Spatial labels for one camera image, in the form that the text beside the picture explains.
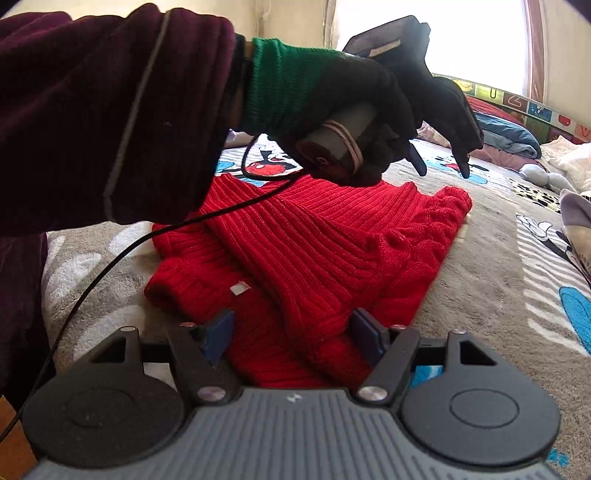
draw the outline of ribbed knit texture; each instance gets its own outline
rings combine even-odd
[[[278,38],[253,38],[252,42],[252,79],[240,130],[285,134],[297,125],[327,61],[340,53],[292,47]]]
[[[224,175],[200,213],[260,194]],[[471,206],[455,187],[426,196],[412,183],[354,189],[304,177],[206,227],[156,238],[167,259],[146,295],[201,322],[234,308],[240,327],[229,357],[259,385],[278,377],[285,387],[315,386],[328,377],[355,388],[369,367],[346,333],[351,311],[409,324]],[[253,288],[235,297],[229,287],[240,280]],[[250,351],[257,356],[248,362]],[[270,368],[275,380],[265,376]]]

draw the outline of gray stripe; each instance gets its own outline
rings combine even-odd
[[[109,178],[105,185],[105,191],[103,192],[103,204],[105,206],[106,217],[111,222],[117,221],[113,215],[113,204],[111,202],[111,196],[115,191],[115,187],[117,186],[117,182],[119,181],[119,176],[121,175],[121,170],[123,168],[123,163],[125,161],[125,153],[127,152],[129,139],[131,138],[131,134],[134,131],[135,121],[138,116],[139,104],[142,101],[144,90],[146,88],[146,85],[148,84],[148,80],[150,79],[150,74],[152,73],[154,63],[156,62],[158,51],[160,50],[162,42],[164,41],[164,35],[166,34],[169,20],[170,10],[164,14],[164,19],[162,21],[162,26],[160,27],[160,32],[158,33],[158,38],[156,39],[154,49],[150,54],[150,58],[148,59],[148,63],[146,64],[144,74],[142,75],[142,78],[139,81],[138,89],[135,92],[135,98],[133,103],[131,104],[131,110],[129,111],[129,117],[127,119],[127,123],[125,124],[125,129],[123,130],[123,137],[121,137],[121,143],[119,144],[119,149],[117,150],[117,156],[115,157],[115,162],[113,163],[111,173],[109,173]]]

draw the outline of maroon velvet sleeve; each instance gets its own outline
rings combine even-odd
[[[227,19],[152,4],[1,20],[0,236],[170,223],[198,207],[227,131],[234,45]]]
[[[589,0],[569,0],[569,2],[581,12],[587,21],[591,22],[591,2]]]

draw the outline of hand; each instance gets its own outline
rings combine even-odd
[[[254,39],[253,70],[241,129],[265,132],[295,160],[294,144],[338,109],[373,104],[388,125],[381,141],[364,152],[353,184],[373,184],[392,161],[405,158],[416,134],[411,107],[396,77],[369,59],[336,50],[298,48],[277,39]]]

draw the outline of gray plastic base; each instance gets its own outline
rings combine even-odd
[[[386,410],[344,390],[246,388],[236,402],[203,407],[149,458],[103,470],[42,460],[26,480],[558,480],[540,462],[476,472],[430,457]]]

